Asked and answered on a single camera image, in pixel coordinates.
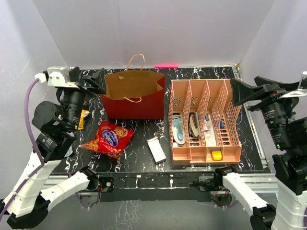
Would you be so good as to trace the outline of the dark silver snack wrapper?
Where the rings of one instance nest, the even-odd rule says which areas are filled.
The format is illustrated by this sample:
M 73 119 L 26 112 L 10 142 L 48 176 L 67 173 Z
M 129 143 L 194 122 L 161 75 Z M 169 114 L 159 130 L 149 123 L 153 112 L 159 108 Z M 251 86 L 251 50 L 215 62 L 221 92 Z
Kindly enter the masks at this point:
M 70 157 L 73 153 L 74 153 L 73 148 L 72 146 L 70 146 L 64 157 L 65 158 Z

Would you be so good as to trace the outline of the red brown paper bag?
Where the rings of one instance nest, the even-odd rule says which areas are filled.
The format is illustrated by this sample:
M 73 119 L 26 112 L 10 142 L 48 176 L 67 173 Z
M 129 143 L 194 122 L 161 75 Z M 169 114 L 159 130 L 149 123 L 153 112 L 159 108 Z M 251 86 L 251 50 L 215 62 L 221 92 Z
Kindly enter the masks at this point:
M 163 119 L 165 75 L 129 69 L 105 75 L 101 100 L 109 119 Z

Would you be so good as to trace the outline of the white rectangular box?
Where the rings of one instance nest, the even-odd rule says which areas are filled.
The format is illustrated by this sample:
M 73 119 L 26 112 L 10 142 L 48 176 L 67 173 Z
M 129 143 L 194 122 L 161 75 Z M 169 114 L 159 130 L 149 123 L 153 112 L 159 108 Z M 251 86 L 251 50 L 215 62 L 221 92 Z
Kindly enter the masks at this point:
M 159 143 L 159 140 L 157 137 L 151 138 L 147 140 L 148 147 L 151 151 L 151 154 L 153 156 L 153 159 L 156 164 L 159 164 L 161 162 L 164 162 L 166 160 L 166 155 Z

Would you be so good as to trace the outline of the yellow tape measure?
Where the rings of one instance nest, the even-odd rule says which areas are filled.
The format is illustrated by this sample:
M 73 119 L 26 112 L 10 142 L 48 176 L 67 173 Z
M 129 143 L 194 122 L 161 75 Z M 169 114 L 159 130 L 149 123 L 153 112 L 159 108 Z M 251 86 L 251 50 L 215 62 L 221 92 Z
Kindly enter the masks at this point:
M 211 155 L 213 161 L 221 161 L 223 159 L 222 151 L 220 149 L 213 149 Z

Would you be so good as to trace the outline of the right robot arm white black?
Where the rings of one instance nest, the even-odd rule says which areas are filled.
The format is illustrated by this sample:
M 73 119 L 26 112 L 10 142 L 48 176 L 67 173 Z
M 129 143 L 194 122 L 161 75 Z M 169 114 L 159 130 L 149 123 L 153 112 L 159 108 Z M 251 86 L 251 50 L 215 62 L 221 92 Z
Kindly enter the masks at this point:
M 231 79 L 234 105 L 258 101 L 248 107 L 261 111 L 275 147 L 272 156 L 278 185 L 277 205 L 261 199 L 231 166 L 214 173 L 214 186 L 229 190 L 247 211 L 255 230 L 304 230 L 307 227 L 307 120 L 295 119 L 294 108 L 307 94 L 307 74 L 295 83 L 263 77 L 255 86 Z

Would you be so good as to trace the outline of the white packet in organizer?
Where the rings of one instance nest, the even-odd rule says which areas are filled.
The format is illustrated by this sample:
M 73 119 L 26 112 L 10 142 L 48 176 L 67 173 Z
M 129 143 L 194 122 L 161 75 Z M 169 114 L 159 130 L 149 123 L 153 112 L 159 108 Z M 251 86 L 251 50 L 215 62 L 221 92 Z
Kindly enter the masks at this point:
M 215 137 L 215 128 L 213 126 L 210 114 L 207 113 L 204 121 L 204 132 L 205 132 L 205 141 L 206 146 L 216 147 L 216 137 Z

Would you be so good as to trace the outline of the blue item in organizer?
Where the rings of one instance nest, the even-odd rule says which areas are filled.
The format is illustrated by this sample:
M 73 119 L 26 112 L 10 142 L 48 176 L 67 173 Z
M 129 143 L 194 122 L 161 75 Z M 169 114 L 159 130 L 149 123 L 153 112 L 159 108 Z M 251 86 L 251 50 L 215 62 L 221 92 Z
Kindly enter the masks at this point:
M 221 121 L 220 121 L 220 129 L 224 129 L 224 127 L 225 127 L 224 120 L 221 119 Z

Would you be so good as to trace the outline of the red cookie snack bag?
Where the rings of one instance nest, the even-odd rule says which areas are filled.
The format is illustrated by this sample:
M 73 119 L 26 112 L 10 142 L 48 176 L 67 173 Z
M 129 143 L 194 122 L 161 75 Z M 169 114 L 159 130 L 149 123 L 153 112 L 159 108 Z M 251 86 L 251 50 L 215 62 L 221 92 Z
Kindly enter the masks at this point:
M 94 140 L 81 144 L 79 148 L 119 159 L 133 136 L 131 129 L 103 120 Z

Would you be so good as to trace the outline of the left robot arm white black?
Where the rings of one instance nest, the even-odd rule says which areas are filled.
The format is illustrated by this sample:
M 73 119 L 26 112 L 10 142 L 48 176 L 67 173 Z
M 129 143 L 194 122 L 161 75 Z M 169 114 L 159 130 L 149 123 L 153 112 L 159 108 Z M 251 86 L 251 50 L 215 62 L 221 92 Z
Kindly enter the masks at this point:
M 57 204 L 80 191 L 98 189 L 99 175 L 86 166 L 48 189 L 43 186 L 53 170 L 73 154 L 72 144 L 87 95 L 105 94 L 105 69 L 79 75 L 78 67 L 53 66 L 35 75 L 24 99 L 24 119 L 32 143 L 29 161 L 18 182 L 0 201 L 1 215 L 14 230 L 38 226 Z M 36 83 L 56 88 L 57 103 L 43 101 L 29 116 L 29 97 Z

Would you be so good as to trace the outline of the aluminium rail frame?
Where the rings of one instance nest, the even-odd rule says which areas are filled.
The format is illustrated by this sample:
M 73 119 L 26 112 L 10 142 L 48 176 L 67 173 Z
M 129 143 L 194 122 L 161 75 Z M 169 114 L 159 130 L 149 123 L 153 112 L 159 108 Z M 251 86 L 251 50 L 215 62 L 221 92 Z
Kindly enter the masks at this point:
M 210 178 L 216 165 L 175 166 L 171 162 L 168 119 L 163 120 L 117 120 L 135 133 L 132 142 L 118 160 L 79 149 L 79 145 L 94 138 L 106 113 L 100 97 L 94 95 L 87 100 L 90 115 L 84 130 L 77 133 L 73 144 L 75 154 L 62 161 L 45 183 L 51 187 L 67 179 L 84 166 L 90 166 L 105 181 L 112 181 L 111 188 L 100 193 L 101 201 L 122 200 L 199 200 L 208 201 L 210 196 L 191 188 L 199 178 Z M 278 190 L 274 174 L 268 167 L 268 157 L 260 144 L 251 113 L 242 108 L 237 120 L 237 131 L 243 150 L 240 162 L 235 165 L 241 178 L 255 192 L 275 193 Z M 166 160 L 156 164 L 147 140 L 157 137 L 166 155 Z

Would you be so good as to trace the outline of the pink plastic desk organizer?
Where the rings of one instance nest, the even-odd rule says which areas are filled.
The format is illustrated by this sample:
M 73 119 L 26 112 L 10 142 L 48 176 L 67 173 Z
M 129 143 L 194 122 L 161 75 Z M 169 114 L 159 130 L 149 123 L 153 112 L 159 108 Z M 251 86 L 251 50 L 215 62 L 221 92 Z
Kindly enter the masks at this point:
M 242 146 L 229 79 L 172 80 L 168 110 L 174 165 L 236 164 Z

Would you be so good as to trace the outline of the beige stapler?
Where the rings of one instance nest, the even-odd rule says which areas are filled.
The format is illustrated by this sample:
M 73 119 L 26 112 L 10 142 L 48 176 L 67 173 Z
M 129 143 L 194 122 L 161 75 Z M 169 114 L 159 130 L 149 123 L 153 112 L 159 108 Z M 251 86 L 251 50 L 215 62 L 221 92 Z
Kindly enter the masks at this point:
M 189 114 L 189 130 L 194 138 L 200 137 L 201 129 L 197 113 Z

